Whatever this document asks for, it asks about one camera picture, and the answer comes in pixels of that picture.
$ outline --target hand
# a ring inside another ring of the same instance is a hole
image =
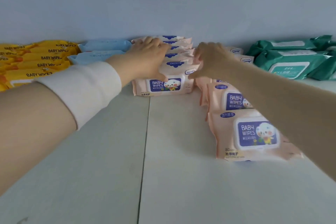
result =
[[[148,36],[144,41],[139,40],[133,44],[125,54],[114,55],[106,62],[117,71],[122,86],[136,78],[166,82],[166,76],[159,73],[159,66],[170,47],[170,44]]]
[[[220,43],[200,43],[196,48],[195,57],[203,61],[203,66],[190,74],[189,79],[202,76],[220,79],[230,63],[236,61],[234,54]]]

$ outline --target white table surface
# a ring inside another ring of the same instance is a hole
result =
[[[336,183],[308,159],[216,160],[199,96],[127,86],[0,197],[0,223],[137,223],[146,133],[140,224],[335,221]]]
[[[0,223],[137,223],[148,108],[126,86],[0,197]]]
[[[139,224],[335,222],[336,183],[308,159],[216,160],[199,96],[150,100]]]

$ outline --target blue baby wipes package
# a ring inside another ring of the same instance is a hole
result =
[[[87,65],[96,61],[105,61],[109,57],[116,54],[124,54],[123,51],[93,51],[82,52],[78,55],[68,56],[68,59],[73,65]]]
[[[91,51],[114,51],[121,50],[127,52],[131,48],[132,44],[127,40],[117,39],[95,39],[88,40],[78,45],[82,52]]]

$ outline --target navy blue label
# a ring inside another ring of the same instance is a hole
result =
[[[220,116],[222,118],[231,118],[233,116],[235,116],[236,114],[234,112],[225,112],[225,113],[222,113]]]
[[[224,84],[218,84],[215,86],[216,89],[219,89],[219,90],[224,90],[224,89],[227,89],[228,86],[227,85],[224,85]]]
[[[226,110],[253,108],[249,101],[240,93],[228,93],[226,96]]]
[[[167,39],[172,39],[174,37],[177,37],[177,35],[163,35],[164,38],[167,38]]]
[[[175,68],[179,67],[182,64],[184,64],[184,62],[167,62],[167,65],[170,65]]]
[[[181,78],[169,78],[168,82],[149,80],[149,85],[152,92],[180,90]]]
[[[163,41],[163,42],[166,44],[173,44],[173,43],[176,43],[177,41]]]
[[[171,58],[171,57],[174,57],[176,55],[178,55],[178,53],[168,53],[165,56],[168,57],[168,58]]]
[[[240,146],[276,144],[276,128],[268,121],[247,121],[238,123]]]

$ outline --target green wipes package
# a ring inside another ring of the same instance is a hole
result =
[[[336,56],[332,56],[325,60],[321,65],[309,73],[308,77],[320,81],[336,80]]]
[[[297,40],[297,41],[260,40],[250,47],[250,50],[247,52],[246,55],[256,57],[261,52],[267,50],[289,51],[289,50],[312,50],[315,48],[316,48],[315,45],[310,39]]]
[[[316,46],[314,51],[325,51],[329,45],[328,43],[331,42],[332,35],[321,35],[316,38],[311,38],[310,40]]]
[[[263,51],[254,64],[268,72],[288,79],[304,79],[307,74],[321,65],[328,57],[328,52],[312,50]]]

